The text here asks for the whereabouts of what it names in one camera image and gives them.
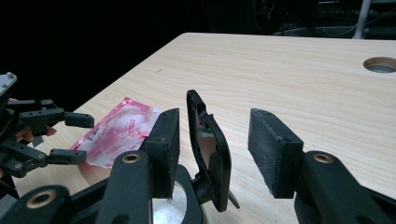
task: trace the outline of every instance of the dark background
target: dark background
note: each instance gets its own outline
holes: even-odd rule
[[[3,0],[0,74],[18,77],[12,97],[52,99],[73,111],[180,34],[350,38],[360,7],[359,0]],[[395,39],[392,8],[372,11],[368,21],[381,20],[367,38]]]

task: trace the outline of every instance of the black mechanical part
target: black mechanical part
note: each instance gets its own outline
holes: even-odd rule
[[[275,198],[293,198],[303,141],[274,114],[250,110],[247,148]]]
[[[391,223],[367,190],[334,155],[321,151],[306,152],[301,176],[308,189],[298,188],[297,194],[310,194],[312,200],[308,201],[313,201],[318,208],[320,223]]]
[[[93,128],[91,115],[64,112],[52,100],[11,100],[7,90],[15,83],[17,77],[11,73],[0,75],[0,167],[5,176],[22,178],[35,168],[48,164],[81,164],[86,158],[84,151],[53,149],[44,152],[28,147],[29,142],[17,141],[18,131],[29,129],[33,136],[47,134],[48,126],[64,121],[68,126]],[[12,178],[1,178],[0,190],[18,198]]]
[[[361,186],[334,155],[303,153],[303,142],[275,115],[251,109],[249,125],[248,150],[264,181],[275,198],[296,192],[300,223],[396,223],[394,200]]]
[[[207,117],[204,119],[207,124],[205,133],[209,133],[209,136],[222,134],[219,126],[214,123],[213,116],[208,117],[210,119]],[[191,127],[193,129],[199,128],[195,125],[191,125]],[[8,210],[5,220],[13,220],[14,217],[19,215],[20,211],[23,211],[26,212],[26,215],[19,217],[18,221],[26,224],[152,223],[152,198],[171,200],[174,185],[178,184],[184,189],[187,198],[187,210],[182,223],[204,223],[205,218],[201,204],[211,200],[212,197],[218,197],[215,199],[221,202],[216,203],[219,205],[220,211],[226,208],[226,204],[224,208],[222,201],[229,198],[239,208],[235,197],[229,191],[230,184],[218,183],[224,180],[224,175],[221,172],[224,170],[226,172],[231,171],[229,161],[226,164],[230,167],[223,169],[224,160],[229,158],[224,160],[222,158],[230,155],[228,147],[224,147],[226,146],[225,138],[223,136],[215,138],[215,140],[218,139],[220,141],[217,144],[220,144],[221,149],[218,149],[216,145],[210,145],[210,147],[203,145],[201,140],[196,143],[200,145],[193,149],[194,153],[199,154],[201,153],[200,150],[206,148],[205,150],[211,149],[211,152],[216,154],[209,155],[209,158],[197,160],[198,163],[198,161],[208,159],[208,164],[198,164],[200,168],[205,168],[203,170],[206,173],[202,175],[200,172],[194,180],[191,180],[187,169],[177,164],[180,153],[179,110],[171,109],[162,112],[139,150],[124,152],[116,158],[109,178],[73,196],[64,193],[63,189],[60,189],[61,193],[58,194],[57,186],[35,189],[24,195],[23,200],[17,201],[17,205]],[[32,197],[35,197],[42,190],[46,192],[53,190],[54,195],[58,195],[60,198],[53,200],[53,203],[48,203],[49,207],[26,209],[27,205],[24,202],[32,200]],[[49,217],[40,220],[29,219],[30,217],[40,217],[44,212],[47,212]]]
[[[5,213],[1,222],[50,224],[69,223],[70,196],[63,186],[44,186],[34,189],[18,199]]]
[[[191,147],[199,167],[199,173],[192,180],[198,201],[212,201],[219,212],[224,212],[232,197],[231,202],[239,208],[230,194],[231,155],[224,134],[194,90],[187,92],[187,110]]]
[[[114,161],[96,223],[152,223],[152,164],[144,151],[120,154]]]
[[[139,151],[148,153],[153,167],[153,198],[172,198],[180,154],[179,110],[162,112]]]

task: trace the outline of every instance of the cable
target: cable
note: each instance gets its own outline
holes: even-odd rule
[[[207,4],[204,3],[204,1],[205,1],[205,0],[201,0],[202,7],[203,7],[204,12],[205,12],[205,14],[206,14],[206,18],[207,18],[207,20],[208,20],[210,29],[212,29],[212,32],[215,33],[215,32],[216,32],[215,27],[213,27],[212,20],[210,20],[209,12],[207,11]]]
[[[376,21],[379,21],[379,20],[381,20],[381,19],[384,19],[386,16],[388,16],[388,14],[390,14],[390,13],[391,13],[392,11],[394,11],[395,9],[396,9],[396,7],[394,7],[391,11],[387,12],[384,16],[381,16],[381,17],[379,17],[379,18],[377,18],[377,19],[375,19],[375,20],[373,20],[373,21],[366,22],[366,25],[369,25],[369,24],[372,24],[372,23],[374,23],[374,22],[376,22]],[[326,31],[326,28],[325,28],[323,25],[322,25],[322,29],[323,29],[323,32],[324,32],[326,35],[329,35],[329,36],[339,36],[339,35],[346,35],[347,33],[353,31],[357,26],[358,26],[358,24],[356,23],[356,24],[355,24],[354,26],[352,26],[349,30],[347,30],[347,31],[345,31],[345,32],[343,32],[343,33],[341,33],[341,34],[336,34],[336,35],[329,34],[329,33]]]
[[[271,18],[271,13],[272,13],[272,11],[274,10],[274,7],[275,7],[275,5],[276,5],[276,2],[277,2],[277,0],[275,0],[273,6],[271,7],[270,11],[268,12],[268,18],[269,18],[269,19]]]

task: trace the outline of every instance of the pink packet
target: pink packet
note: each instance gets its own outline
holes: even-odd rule
[[[158,108],[125,97],[71,149],[87,151],[90,165],[111,168],[122,152],[140,148],[160,114]]]

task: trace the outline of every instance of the wooden tabletop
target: wooden tabletop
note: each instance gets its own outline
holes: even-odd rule
[[[333,154],[363,186],[396,198],[396,73],[367,70],[363,63],[373,57],[395,59],[396,42],[184,34],[77,112],[99,121],[124,97],[162,111],[179,108],[179,163],[195,175],[186,93],[196,90],[228,141],[230,190],[241,206],[229,203],[227,211],[218,213],[205,203],[209,223],[298,223],[293,200],[272,197],[248,152],[250,109],[276,114],[304,141],[304,151]],[[37,148],[47,153],[70,148],[88,131],[63,123],[55,128],[58,132]],[[73,194],[109,174],[87,164],[49,165],[14,180],[21,196],[53,184]]]

